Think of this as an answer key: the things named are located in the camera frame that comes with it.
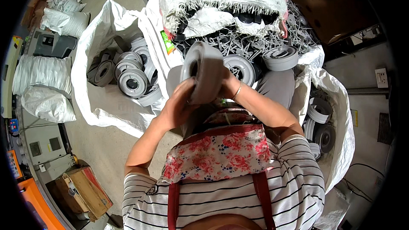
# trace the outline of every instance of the sticker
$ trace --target sticker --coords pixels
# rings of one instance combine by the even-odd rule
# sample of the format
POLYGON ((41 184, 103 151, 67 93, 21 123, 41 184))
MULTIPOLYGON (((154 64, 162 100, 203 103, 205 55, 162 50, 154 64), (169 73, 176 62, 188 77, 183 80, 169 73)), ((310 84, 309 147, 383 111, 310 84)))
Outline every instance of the sticker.
POLYGON ((352 125, 358 127, 358 110, 351 109, 352 125))
POLYGON ((154 184, 147 192, 147 195, 153 195, 156 194, 158 191, 158 186, 156 184, 154 184))

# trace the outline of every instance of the electrical outlet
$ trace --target electrical outlet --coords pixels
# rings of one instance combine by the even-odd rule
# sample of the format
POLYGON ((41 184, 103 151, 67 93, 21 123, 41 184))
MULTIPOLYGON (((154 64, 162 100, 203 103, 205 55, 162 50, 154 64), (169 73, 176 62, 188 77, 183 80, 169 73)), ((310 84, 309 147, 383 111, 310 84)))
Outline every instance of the electrical outlet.
POLYGON ((386 76, 386 68, 375 69, 375 75, 378 88, 388 88, 388 77, 386 76))

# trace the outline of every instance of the striped shirt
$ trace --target striped shirt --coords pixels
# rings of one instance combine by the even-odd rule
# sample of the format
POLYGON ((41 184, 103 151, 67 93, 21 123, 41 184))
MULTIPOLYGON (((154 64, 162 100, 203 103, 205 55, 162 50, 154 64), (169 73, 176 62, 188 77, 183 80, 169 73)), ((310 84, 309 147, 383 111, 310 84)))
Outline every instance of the striped shirt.
MULTIPOLYGON (((268 140, 274 168, 267 172, 273 219, 279 230, 310 229, 324 208, 324 179, 301 135, 281 146, 268 140)), ((124 180, 122 214, 125 229, 168 228, 169 184, 129 173, 124 180)), ((243 215, 266 229, 252 176, 220 181, 183 180, 180 185, 176 228, 217 214, 243 215)))

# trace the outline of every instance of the person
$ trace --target person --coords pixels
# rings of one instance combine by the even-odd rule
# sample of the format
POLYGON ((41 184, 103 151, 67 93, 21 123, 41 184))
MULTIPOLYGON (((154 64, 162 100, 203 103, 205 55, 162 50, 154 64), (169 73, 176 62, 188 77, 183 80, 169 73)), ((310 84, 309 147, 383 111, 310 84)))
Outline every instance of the person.
POLYGON ((324 178, 288 110, 293 71, 268 72, 257 90, 224 70, 220 98, 237 104, 188 105, 192 78, 174 90, 125 164, 125 229, 310 229, 324 207, 324 178), (148 166, 166 131, 183 141, 161 177, 148 166))

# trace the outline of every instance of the apron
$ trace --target apron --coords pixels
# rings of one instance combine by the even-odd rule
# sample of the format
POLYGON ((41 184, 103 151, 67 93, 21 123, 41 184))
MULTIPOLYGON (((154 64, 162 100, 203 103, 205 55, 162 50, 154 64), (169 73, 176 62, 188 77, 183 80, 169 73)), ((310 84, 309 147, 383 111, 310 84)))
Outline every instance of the apron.
POLYGON ((266 170, 272 169, 263 125, 245 109, 227 108, 204 123, 226 123, 188 137, 167 154, 161 177, 168 182, 168 228, 176 230, 179 190, 183 179, 218 181, 251 174, 265 224, 274 230, 266 170))

